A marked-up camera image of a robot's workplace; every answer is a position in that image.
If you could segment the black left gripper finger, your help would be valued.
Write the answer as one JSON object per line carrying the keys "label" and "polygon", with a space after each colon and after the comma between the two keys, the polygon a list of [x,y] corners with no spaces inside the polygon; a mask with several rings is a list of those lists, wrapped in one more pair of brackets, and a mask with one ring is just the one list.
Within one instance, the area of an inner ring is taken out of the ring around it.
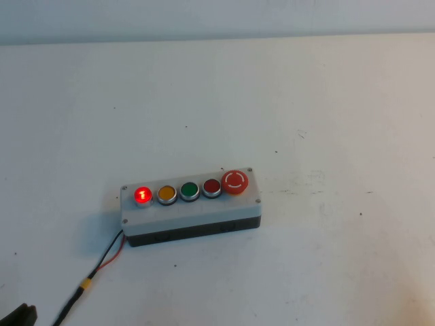
{"label": "black left gripper finger", "polygon": [[21,304],[13,312],[1,319],[1,326],[23,326],[28,324],[28,306]]}

